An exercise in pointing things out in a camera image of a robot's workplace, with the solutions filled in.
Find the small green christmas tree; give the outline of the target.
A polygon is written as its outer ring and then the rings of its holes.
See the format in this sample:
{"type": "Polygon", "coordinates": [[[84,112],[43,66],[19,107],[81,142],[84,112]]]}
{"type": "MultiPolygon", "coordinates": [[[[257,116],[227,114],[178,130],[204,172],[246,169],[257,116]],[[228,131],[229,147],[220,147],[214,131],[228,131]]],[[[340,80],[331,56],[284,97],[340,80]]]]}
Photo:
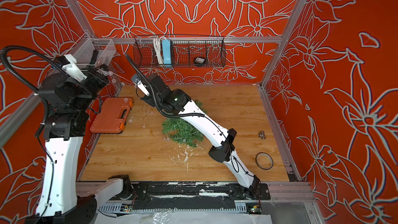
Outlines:
{"type": "Polygon", "coordinates": [[[205,139],[197,128],[181,118],[167,118],[162,127],[162,133],[166,138],[178,144],[197,147],[205,139]]]}

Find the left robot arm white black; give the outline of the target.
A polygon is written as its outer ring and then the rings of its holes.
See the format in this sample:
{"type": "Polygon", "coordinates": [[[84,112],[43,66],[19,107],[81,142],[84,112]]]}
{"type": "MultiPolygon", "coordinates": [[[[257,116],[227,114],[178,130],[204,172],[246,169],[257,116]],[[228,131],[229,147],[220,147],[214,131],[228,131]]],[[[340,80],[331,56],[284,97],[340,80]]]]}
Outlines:
{"type": "Polygon", "coordinates": [[[37,51],[23,46],[6,46],[1,50],[3,66],[37,94],[44,106],[43,120],[35,133],[46,153],[46,167],[39,204],[27,224],[88,224],[99,207],[113,197],[129,198],[133,193],[130,178],[116,175],[87,196],[78,196],[76,176],[78,156],[89,118],[87,110],[108,84],[99,68],[90,63],[77,66],[73,55],[66,54],[48,63],[56,73],[34,86],[10,64],[10,51],[22,50],[33,55],[37,51]]]}

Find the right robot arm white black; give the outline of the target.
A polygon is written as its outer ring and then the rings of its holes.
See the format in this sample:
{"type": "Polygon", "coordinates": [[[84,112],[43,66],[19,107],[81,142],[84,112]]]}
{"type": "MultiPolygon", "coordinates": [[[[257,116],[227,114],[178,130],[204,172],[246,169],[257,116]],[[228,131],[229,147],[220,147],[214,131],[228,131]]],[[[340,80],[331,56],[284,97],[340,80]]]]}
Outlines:
{"type": "Polygon", "coordinates": [[[144,94],[141,100],[156,108],[164,117],[182,119],[200,131],[212,144],[209,156],[226,165],[244,191],[252,195],[258,194],[261,185],[259,178],[247,169],[233,145],[236,130],[217,124],[184,91],[171,90],[157,74],[146,77],[129,55],[125,57],[136,71],[132,80],[144,94]]]}

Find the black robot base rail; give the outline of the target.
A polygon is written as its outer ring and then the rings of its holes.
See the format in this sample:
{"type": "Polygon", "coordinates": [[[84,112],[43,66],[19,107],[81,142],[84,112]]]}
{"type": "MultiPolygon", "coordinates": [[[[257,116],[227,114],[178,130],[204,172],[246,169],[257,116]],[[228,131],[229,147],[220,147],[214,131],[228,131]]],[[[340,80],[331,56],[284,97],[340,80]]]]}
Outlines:
{"type": "Polygon", "coordinates": [[[261,183],[251,194],[235,182],[222,181],[135,181],[133,197],[149,198],[226,197],[231,200],[270,200],[268,185],[261,183]]]}

